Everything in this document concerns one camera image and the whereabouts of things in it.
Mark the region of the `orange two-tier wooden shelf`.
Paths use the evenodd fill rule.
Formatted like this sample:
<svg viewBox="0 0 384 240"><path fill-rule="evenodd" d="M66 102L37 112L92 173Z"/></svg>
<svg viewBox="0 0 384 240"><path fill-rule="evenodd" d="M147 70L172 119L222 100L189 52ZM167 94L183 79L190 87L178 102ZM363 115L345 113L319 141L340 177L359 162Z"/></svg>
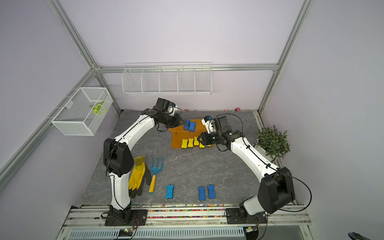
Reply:
<svg viewBox="0 0 384 240"><path fill-rule="evenodd" d="M184 130L184 125L169 129L169 132L172 133L171 147L173 149L182 149L182 140L189 139L194 137L199 137L199 135L206 131L206 127L202 124L202 121L199 119L190 120L196 122L196 129L194 132L189 132ZM207 148L212 148L214 145L208 145Z"/></svg>

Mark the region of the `blue whiteboard eraser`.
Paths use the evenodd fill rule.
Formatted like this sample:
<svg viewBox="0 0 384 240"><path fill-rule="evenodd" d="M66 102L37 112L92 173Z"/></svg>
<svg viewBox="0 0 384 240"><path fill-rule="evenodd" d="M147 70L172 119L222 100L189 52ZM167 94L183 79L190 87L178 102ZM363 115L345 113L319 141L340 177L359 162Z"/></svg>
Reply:
<svg viewBox="0 0 384 240"><path fill-rule="evenodd" d="M190 120L185 120L185 124L184 124L184 130L185 131L188 131L189 130L189 127L190 127Z"/></svg>
<svg viewBox="0 0 384 240"><path fill-rule="evenodd" d="M174 194L174 185L167 185L166 199L172 199Z"/></svg>
<svg viewBox="0 0 384 240"><path fill-rule="evenodd" d="M199 192L199 201L205 201L206 200L206 192L205 187L198 187Z"/></svg>
<svg viewBox="0 0 384 240"><path fill-rule="evenodd" d="M190 124L189 124L189 132L194 132L195 129L196 129L196 122L193 122L193 121L190 121Z"/></svg>
<svg viewBox="0 0 384 240"><path fill-rule="evenodd" d="M215 199L216 198L215 186L208 185L207 189L208 189L209 199Z"/></svg>

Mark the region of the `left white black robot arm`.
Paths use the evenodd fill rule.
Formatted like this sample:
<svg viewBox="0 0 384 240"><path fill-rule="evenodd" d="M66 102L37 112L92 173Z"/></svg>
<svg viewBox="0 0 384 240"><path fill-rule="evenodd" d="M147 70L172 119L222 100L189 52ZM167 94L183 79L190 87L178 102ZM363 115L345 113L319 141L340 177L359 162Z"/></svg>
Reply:
<svg viewBox="0 0 384 240"><path fill-rule="evenodd" d="M112 185L110 214L125 222L131 220L131 199L142 194L143 179L151 184L152 174L145 159L134 159L131 150L138 140L154 126L161 124L175 128L183 124L178 106L146 109L123 133L104 142L106 176Z"/></svg>

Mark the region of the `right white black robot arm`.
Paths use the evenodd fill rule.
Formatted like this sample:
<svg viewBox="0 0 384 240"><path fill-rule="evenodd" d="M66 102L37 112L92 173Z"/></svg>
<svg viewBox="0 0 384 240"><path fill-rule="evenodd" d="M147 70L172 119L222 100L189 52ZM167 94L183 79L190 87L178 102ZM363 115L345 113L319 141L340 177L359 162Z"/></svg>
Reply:
<svg viewBox="0 0 384 240"><path fill-rule="evenodd" d="M223 145L237 155L260 182L258 194L240 204L240 209L253 216L273 214L295 199L293 177L287 168L279 168L267 160L239 130L233 130L226 116L205 116L201 120L206 131L198 137L204 146Z"/></svg>

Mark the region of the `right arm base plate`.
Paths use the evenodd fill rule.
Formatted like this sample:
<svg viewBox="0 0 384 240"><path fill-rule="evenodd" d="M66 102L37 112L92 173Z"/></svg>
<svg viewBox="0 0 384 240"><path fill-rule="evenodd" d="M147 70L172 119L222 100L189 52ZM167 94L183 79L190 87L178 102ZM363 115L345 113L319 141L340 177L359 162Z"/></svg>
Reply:
<svg viewBox="0 0 384 240"><path fill-rule="evenodd" d="M266 224L267 215L265 213L257 213L255 215L249 215L242 208L227 208L224 211L224 216L227 219L229 225L240 224Z"/></svg>

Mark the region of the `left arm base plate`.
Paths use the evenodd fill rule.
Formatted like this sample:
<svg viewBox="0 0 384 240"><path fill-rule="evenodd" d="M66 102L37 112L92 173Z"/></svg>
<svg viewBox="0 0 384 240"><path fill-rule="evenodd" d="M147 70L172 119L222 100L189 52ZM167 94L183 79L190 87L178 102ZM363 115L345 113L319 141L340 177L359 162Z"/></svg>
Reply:
<svg viewBox="0 0 384 240"><path fill-rule="evenodd" d="M133 209L127 211L115 211L108 213L105 226L144 226L147 221L147 210Z"/></svg>

